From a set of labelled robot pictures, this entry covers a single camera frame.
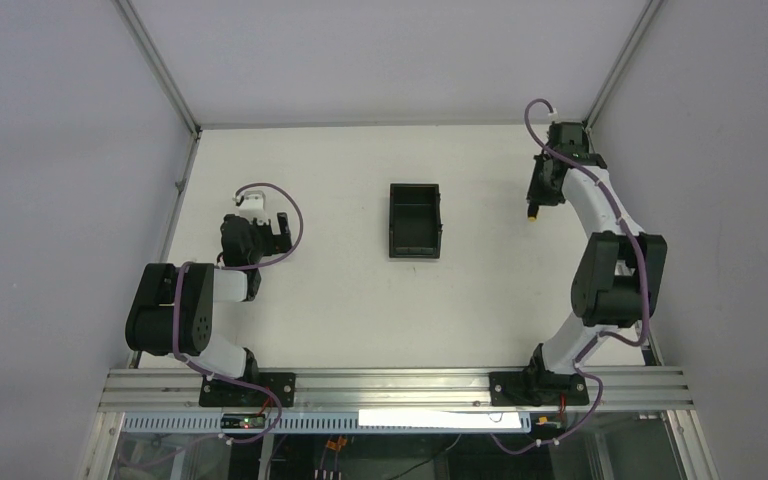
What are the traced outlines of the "black yellow screwdriver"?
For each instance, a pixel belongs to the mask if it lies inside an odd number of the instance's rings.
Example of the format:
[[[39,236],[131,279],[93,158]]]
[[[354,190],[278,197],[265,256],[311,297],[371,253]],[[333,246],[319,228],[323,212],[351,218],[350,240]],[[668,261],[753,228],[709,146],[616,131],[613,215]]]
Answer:
[[[527,206],[527,218],[530,222],[536,222],[540,211],[540,205],[537,203],[529,203]]]

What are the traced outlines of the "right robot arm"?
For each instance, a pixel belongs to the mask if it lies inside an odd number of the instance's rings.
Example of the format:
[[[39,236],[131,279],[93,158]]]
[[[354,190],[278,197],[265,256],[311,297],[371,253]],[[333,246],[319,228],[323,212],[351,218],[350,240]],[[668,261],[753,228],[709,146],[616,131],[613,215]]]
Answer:
[[[540,344],[523,372],[529,391],[579,391],[577,369],[620,330],[648,330],[654,313],[667,243],[648,234],[629,215],[611,184],[606,162],[590,148],[581,123],[553,122],[535,165],[526,200],[528,217],[541,208],[570,204],[587,244],[570,290],[571,314]]]

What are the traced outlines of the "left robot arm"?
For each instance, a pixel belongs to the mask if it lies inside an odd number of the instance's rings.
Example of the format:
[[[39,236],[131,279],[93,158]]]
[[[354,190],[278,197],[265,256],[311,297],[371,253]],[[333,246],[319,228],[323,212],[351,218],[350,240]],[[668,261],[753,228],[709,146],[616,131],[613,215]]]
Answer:
[[[292,247],[286,213],[277,214],[277,224],[273,229],[269,220],[228,214],[220,226],[217,265],[146,265],[126,320],[129,348],[196,365],[213,378],[258,384],[254,353],[214,332],[213,311],[217,303],[255,300],[262,283],[257,266]]]

